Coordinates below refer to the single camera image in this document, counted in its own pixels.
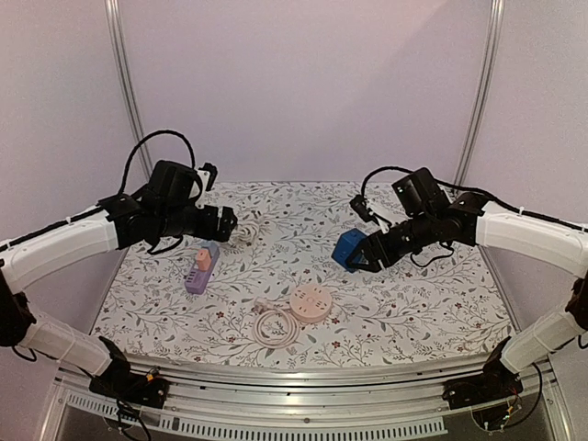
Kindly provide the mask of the light blue plug adapter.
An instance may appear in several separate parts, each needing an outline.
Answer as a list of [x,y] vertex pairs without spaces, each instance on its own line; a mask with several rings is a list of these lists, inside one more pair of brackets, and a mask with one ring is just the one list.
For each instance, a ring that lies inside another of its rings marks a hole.
[[217,259],[220,255],[220,248],[216,243],[206,243],[203,248],[209,252],[212,259]]

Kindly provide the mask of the dark blue cube socket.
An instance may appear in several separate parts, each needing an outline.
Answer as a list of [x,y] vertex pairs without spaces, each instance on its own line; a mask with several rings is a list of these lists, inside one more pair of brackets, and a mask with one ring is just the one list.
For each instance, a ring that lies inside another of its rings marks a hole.
[[349,272],[345,267],[345,259],[347,258],[348,254],[357,245],[360,245],[361,241],[365,238],[366,235],[357,228],[344,232],[339,236],[339,239],[337,240],[335,248],[332,252],[332,259],[345,271]]

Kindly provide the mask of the pink plug adapter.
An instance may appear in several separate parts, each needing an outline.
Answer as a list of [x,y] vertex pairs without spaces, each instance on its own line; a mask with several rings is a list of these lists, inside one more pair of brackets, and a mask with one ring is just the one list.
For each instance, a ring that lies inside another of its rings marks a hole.
[[206,272],[210,269],[212,264],[212,256],[210,250],[202,248],[198,251],[196,256],[196,266],[198,271]]

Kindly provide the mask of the purple power strip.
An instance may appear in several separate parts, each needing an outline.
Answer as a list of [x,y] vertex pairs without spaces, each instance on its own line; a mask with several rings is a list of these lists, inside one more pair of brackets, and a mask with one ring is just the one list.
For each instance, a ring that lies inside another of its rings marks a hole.
[[190,267],[184,282],[185,289],[189,294],[201,295],[206,291],[207,285],[209,283],[215,265],[218,262],[218,259],[219,258],[212,259],[210,269],[206,272],[201,272],[197,269],[195,257],[193,265]]

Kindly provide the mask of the pink round power socket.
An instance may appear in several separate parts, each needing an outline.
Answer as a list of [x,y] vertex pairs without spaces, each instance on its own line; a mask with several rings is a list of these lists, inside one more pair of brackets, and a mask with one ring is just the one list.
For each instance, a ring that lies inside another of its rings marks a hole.
[[299,286],[289,296],[290,312],[300,322],[321,322],[329,315],[332,307],[332,291],[320,285]]

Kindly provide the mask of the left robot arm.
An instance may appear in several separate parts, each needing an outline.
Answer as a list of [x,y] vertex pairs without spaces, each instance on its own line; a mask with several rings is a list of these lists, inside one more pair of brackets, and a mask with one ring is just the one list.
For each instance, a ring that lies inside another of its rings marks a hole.
[[160,161],[147,184],[132,194],[115,195],[65,220],[1,244],[1,345],[22,347],[66,362],[100,378],[118,399],[137,389],[130,365],[106,338],[79,332],[30,307],[26,288],[89,257],[163,238],[186,236],[217,243],[229,241],[237,217],[229,207],[205,205],[217,169]]

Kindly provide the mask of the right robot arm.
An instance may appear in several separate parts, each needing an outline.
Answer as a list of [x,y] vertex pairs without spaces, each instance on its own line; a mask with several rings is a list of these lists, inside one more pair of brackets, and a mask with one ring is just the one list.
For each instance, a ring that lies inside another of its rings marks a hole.
[[575,276],[571,299],[500,342],[475,381],[475,392],[495,400],[511,379],[533,362],[587,332],[587,232],[510,212],[482,195],[464,193],[454,202],[407,208],[408,220],[364,237],[345,259],[347,267],[377,273],[433,243],[499,248],[556,266]]

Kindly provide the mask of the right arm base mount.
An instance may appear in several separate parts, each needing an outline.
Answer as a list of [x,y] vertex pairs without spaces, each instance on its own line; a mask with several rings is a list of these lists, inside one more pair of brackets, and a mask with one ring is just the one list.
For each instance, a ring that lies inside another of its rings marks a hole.
[[500,361],[510,337],[502,340],[491,352],[480,374],[450,379],[443,384],[442,399],[451,410],[505,399],[523,391],[518,373],[511,372]]

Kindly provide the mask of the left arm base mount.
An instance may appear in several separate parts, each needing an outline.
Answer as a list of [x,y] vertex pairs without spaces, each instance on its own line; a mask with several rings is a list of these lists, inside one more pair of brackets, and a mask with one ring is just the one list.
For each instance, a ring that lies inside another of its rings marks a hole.
[[108,350],[110,363],[101,375],[92,377],[89,390],[121,402],[163,409],[170,382],[161,375],[160,368],[133,373],[130,362],[112,341],[103,336],[98,339]]

